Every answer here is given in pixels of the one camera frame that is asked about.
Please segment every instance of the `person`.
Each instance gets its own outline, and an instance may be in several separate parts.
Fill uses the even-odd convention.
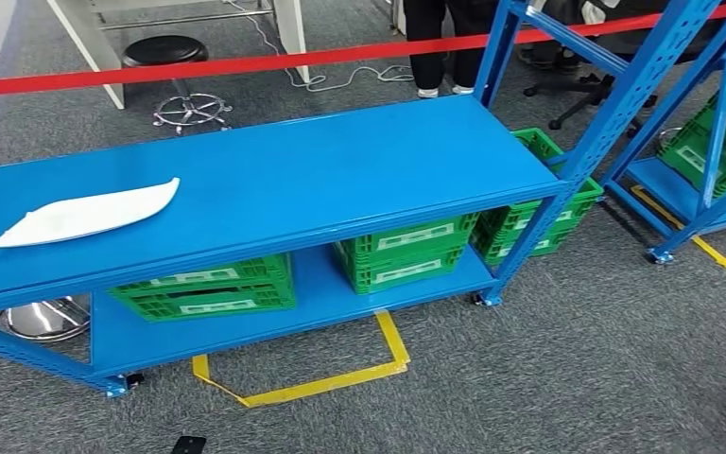
[[[441,25],[449,9],[456,36],[491,31],[497,0],[405,0],[408,41],[433,40],[441,37]],[[419,88],[419,97],[438,97],[445,72],[444,54],[410,56],[410,68]],[[475,87],[483,49],[455,52],[452,80],[453,93],[470,94]]]

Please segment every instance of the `crate label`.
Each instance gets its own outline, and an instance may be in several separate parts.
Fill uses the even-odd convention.
[[[403,277],[412,276],[414,274],[419,274],[420,272],[437,270],[440,267],[441,267],[441,260],[438,258],[431,262],[420,263],[419,265],[402,268],[401,270],[381,272],[381,273],[377,274],[377,276],[374,278],[372,283],[373,284],[382,284],[384,282],[392,281],[394,279],[400,279]]]
[[[560,216],[558,216],[557,219],[555,219],[555,221],[556,222],[560,222],[562,220],[569,220],[573,216],[574,215],[572,214],[572,210],[564,211],[563,213],[561,213]],[[530,219],[522,219],[519,222],[516,222],[516,226],[513,227],[513,230],[522,230],[522,229],[524,229],[525,227],[527,227],[527,224],[530,222]]]
[[[215,277],[215,273],[225,272],[227,276],[221,276],[220,278]],[[197,271],[197,272],[184,272],[182,274],[172,274],[160,279],[152,279],[148,281],[153,287],[171,286],[174,284],[186,284],[188,282],[204,282],[204,281],[215,281],[220,279],[238,279],[238,275],[235,268],[223,268],[221,270],[210,270],[210,271]]]
[[[409,234],[389,236],[388,238],[381,238],[377,243],[377,251],[384,249],[396,248],[398,246],[405,246],[407,244],[415,243],[418,241],[424,241],[426,239],[438,238],[439,236],[451,235],[455,232],[455,223],[450,222],[448,224],[439,225],[431,229],[418,230],[416,232],[410,232]]]
[[[533,251],[535,251],[537,249],[547,248],[547,247],[549,247],[549,240],[545,239],[544,241],[539,241],[539,244],[537,244],[536,247],[533,248]],[[499,250],[499,255],[497,257],[504,257],[504,256],[508,255],[509,252],[510,252],[510,247],[502,248]]]
[[[699,170],[700,173],[705,170],[705,158],[698,155],[691,147],[684,145],[676,151],[684,160],[692,165],[695,169]],[[717,169],[717,178],[722,176],[722,170]]]
[[[254,300],[229,301],[227,303],[213,303],[211,305],[180,306],[183,314],[205,314],[225,310],[239,310],[257,307]]]

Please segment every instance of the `shoe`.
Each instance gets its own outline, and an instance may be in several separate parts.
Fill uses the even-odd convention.
[[[475,92],[474,88],[469,87],[461,87],[460,85],[456,85],[452,87],[452,93],[456,95],[470,95]]]
[[[432,99],[434,97],[438,97],[438,88],[431,88],[428,90],[420,88],[418,95],[422,99]]]

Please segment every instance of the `metal stool base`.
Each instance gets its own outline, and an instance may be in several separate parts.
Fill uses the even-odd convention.
[[[222,131],[230,128],[221,118],[221,114],[231,112],[233,106],[228,106],[218,96],[194,93],[190,96],[174,96],[166,99],[154,112],[154,126],[170,125],[177,127],[177,135],[182,135],[182,128],[215,121]]]

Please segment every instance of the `red barrier tape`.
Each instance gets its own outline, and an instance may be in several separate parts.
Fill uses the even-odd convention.
[[[726,17],[726,5],[720,5],[711,15],[712,19]],[[604,24],[571,26],[583,36],[606,35],[621,31],[653,28],[661,14],[619,19]],[[518,44],[548,41],[551,38],[540,30],[521,30]],[[0,95],[43,92],[68,88],[83,88],[111,83],[150,82],[166,79],[190,79],[221,74],[251,73],[296,66],[340,63],[344,61],[386,59],[414,54],[448,52],[461,49],[484,47],[488,35],[475,35],[411,43],[367,44],[342,49],[317,50],[304,54],[288,54],[265,57],[244,57],[205,61],[201,63],[170,64],[145,68],[124,68],[100,72],[61,73],[42,76],[25,76],[0,79]]]

